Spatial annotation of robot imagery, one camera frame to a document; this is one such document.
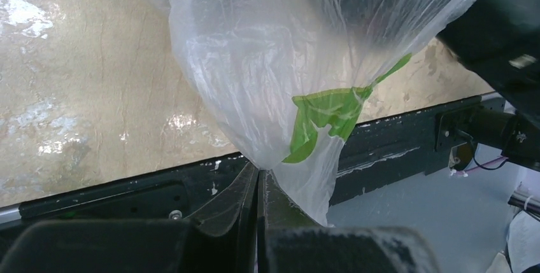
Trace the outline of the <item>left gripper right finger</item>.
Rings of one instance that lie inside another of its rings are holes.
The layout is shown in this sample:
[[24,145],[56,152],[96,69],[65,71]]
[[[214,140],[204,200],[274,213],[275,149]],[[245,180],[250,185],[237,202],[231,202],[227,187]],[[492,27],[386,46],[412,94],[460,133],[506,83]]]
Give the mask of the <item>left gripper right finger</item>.
[[323,227],[259,172],[259,272],[440,272],[433,250],[406,227]]

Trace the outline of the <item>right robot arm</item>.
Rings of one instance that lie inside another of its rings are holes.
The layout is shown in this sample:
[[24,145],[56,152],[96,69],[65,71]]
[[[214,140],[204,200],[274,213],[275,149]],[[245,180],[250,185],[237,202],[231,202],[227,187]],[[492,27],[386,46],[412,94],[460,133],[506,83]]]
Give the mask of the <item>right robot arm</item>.
[[469,71],[515,109],[475,105],[439,117],[446,138],[500,149],[505,162],[539,169],[539,0],[476,0],[438,34]]

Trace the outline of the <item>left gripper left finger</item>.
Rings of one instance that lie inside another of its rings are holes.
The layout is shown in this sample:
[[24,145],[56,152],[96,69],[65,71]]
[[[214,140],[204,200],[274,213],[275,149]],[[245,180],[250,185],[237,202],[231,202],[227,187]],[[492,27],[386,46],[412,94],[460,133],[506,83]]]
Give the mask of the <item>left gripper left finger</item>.
[[22,233],[2,272],[252,272],[258,170],[184,219],[49,220]]

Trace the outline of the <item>clear plastic bag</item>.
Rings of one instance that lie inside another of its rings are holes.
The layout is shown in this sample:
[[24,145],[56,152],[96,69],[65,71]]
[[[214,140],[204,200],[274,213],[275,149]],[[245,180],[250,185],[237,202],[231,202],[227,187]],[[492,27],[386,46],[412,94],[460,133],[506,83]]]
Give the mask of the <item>clear plastic bag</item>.
[[149,0],[231,143],[327,224],[338,160],[375,86],[476,0]]

